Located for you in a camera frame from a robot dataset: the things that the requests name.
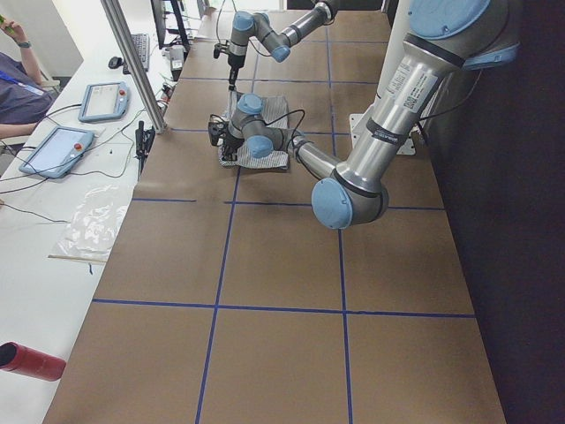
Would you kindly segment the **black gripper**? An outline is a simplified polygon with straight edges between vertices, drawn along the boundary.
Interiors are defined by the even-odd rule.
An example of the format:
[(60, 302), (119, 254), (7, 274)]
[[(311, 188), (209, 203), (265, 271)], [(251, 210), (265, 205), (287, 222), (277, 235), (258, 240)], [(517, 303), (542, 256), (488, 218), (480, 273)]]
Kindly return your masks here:
[(237, 151), (242, 146), (242, 139), (226, 132), (223, 136), (220, 159), (223, 163), (236, 163)]
[(229, 54), (228, 64), (230, 66), (229, 74), (229, 102), (237, 102), (237, 77), (239, 70), (245, 66), (245, 56)]

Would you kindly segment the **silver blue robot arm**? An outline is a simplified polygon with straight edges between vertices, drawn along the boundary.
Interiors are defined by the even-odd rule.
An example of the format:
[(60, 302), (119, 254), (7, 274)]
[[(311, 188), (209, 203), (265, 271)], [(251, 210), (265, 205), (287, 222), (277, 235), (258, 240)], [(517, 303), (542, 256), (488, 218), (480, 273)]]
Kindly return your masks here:
[(244, 67), (247, 48), (254, 37), (277, 62), (283, 62), (290, 49), (317, 28), (331, 25), (340, 9), (339, 1), (313, 1), (313, 8), (301, 18), (277, 33), (266, 13), (237, 11), (232, 20), (230, 39), (215, 46), (215, 58), (221, 52), (228, 55), (230, 66), (229, 91), (236, 91), (239, 70)]
[(317, 178), (312, 207), (323, 225), (344, 229), (370, 223), (388, 206), (382, 176), (442, 81), (459, 70), (513, 61), (522, 9), (519, 1), (411, 2), (403, 58), (365, 112), (358, 140), (345, 160), (325, 154), (297, 132), (272, 127), (262, 115), (263, 100), (235, 88), (230, 90), (228, 114), (209, 120), (210, 142), (228, 160), (241, 147), (255, 158), (275, 151), (294, 155)]

